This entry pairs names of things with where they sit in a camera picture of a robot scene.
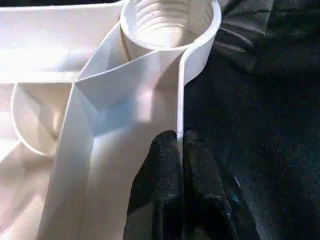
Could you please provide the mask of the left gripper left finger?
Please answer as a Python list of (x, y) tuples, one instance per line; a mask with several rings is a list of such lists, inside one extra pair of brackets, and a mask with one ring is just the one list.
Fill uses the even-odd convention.
[(132, 185), (123, 232), (125, 240), (180, 240), (183, 181), (177, 135), (158, 134)]

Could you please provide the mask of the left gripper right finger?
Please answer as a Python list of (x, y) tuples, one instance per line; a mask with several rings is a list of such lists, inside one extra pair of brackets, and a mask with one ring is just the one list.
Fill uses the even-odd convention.
[(183, 178), (190, 240), (260, 239), (236, 178), (192, 130), (183, 136)]

